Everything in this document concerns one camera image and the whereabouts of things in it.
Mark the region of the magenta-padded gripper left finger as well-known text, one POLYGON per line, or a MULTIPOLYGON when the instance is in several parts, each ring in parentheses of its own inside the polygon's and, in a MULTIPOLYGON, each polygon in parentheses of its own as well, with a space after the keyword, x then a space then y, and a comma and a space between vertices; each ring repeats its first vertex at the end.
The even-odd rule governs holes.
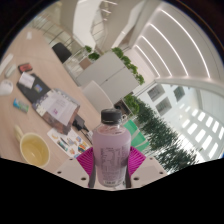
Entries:
POLYGON ((81 187, 93 188, 96 178, 93 149, 89 148, 77 158, 67 159, 55 174, 81 187))

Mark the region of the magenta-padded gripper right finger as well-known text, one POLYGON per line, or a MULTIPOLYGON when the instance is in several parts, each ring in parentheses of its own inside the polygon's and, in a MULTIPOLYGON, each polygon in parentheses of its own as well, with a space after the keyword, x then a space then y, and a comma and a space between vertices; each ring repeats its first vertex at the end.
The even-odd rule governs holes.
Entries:
POLYGON ((167 175, 154 157, 146 157, 136 148, 130 149, 125 183, 127 188, 140 188, 167 175))

